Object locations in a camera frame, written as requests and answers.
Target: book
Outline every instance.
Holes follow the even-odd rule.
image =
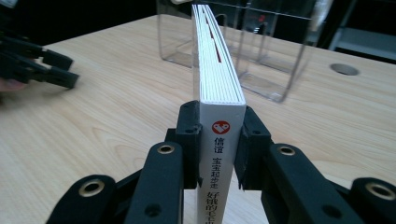
[[[221,223],[246,111],[245,96],[216,19],[207,5],[192,5],[202,124],[197,223]]]

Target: book spine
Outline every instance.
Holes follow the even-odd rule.
[[[245,111],[244,105],[200,103],[203,130],[197,223],[220,224],[223,219]]]

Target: table surface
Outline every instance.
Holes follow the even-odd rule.
[[[116,181],[141,169],[151,146],[192,100],[192,72],[159,56],[156,17],[47,46],[75,60],[70,91],[31,82],[0,101],[0,223],[44,223],[87,175]],[[346,63],[357,76],[330,69]],[[396,185],[396,65],[315,49],[283,104],[244,91],[277,143],[300,148],[331,181],[371,176]],[[258,191],[233,176],[224,223],[266,223]],[[185,223],[194,220],[185,192]]]

